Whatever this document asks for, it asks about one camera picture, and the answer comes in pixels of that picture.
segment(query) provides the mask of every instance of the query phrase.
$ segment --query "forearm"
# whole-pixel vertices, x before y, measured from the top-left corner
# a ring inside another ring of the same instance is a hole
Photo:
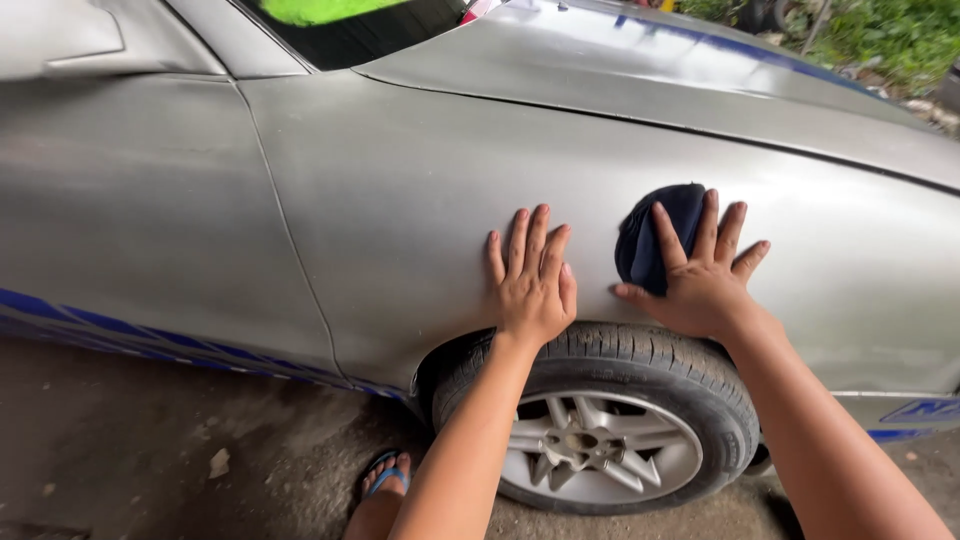
[[[467,395],[417,471],[393,539],[481,539],[487,531],[516,404],[537,349],[498,333]]]
[[[952,538],[909,479],[806,367],[765,312],[724,345],[810,538]]]

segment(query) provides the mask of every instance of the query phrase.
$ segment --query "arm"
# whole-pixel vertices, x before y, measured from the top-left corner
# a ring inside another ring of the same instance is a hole
[[[653,212],[667,296],[627,284],[614,292],[671,330],[712,336],[726,347],[807,538],[952,539],[910,480],[806,367],[780,322],[747,293],[769,243],[733,264],[746,205],[731,207],[718,239],[716,191],[708,191],[690,260],[663,207]]]
[[[417,470],[392,539],[480,540],[487,532],[516,404],[534,357],[576,316],[576,282],[564,263],[570,228],[559,227],[547,241],[549,212],[547,205],[537,207],[529,237],[529,212],[516,214],[509,266],[499,234],[490,235],[500,315],[491,350]]]

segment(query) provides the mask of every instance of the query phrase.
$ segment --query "tire sidewall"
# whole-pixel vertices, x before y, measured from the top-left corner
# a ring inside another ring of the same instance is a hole
[[[575,503],[544,497],[500,481],[500,493],[531,506],[582,515],[636,514],[678,506],[713,493],[738,477],[756,450],[756,414],[753,421],[739,403],[728,403],[723,388],[706,388],[687,373],[664,371],[647,364],[611,358],[549,358],[534,362],[523,397],[549,392],[593,390],[639,398],[683,419],[700,438],[703,462],[686,485],[651,501],[632,504]],[[435,416],[445,424],[468,385],[458,389]],[[726,396],[731,395],[729,388]]]

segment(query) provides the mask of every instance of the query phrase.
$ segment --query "windshield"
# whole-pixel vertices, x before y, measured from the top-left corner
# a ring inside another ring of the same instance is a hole
[[[239,0],[318,69],[376,60],[457,26],[464,0]]]

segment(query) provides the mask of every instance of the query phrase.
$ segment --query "hand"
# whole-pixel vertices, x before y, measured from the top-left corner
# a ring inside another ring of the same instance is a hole
[[[747,280],[770,251],[770,242],[758,242],[733,264],[747,205],[736,203],[727,210],[719,241],[717,206],[716,189],[711,189],[704,195],[697,240],[692,258],[687,260],[670,217],[663,205],[655,203],[651,211],[666,266],[666,297],[627,283],[616,285],[614,294],[672,331],[721,341],[737,324],[765,313],[747,292]]]
[[[509,263],[504,267],[500,234],[491,231],[488,255],[499,306],[497,333],[503,333],[534,353],[564,331],[577,316],[577,282],[564,262],[570,226],[563,224],[547,240],[550,207],[520,209],[514,220]]]

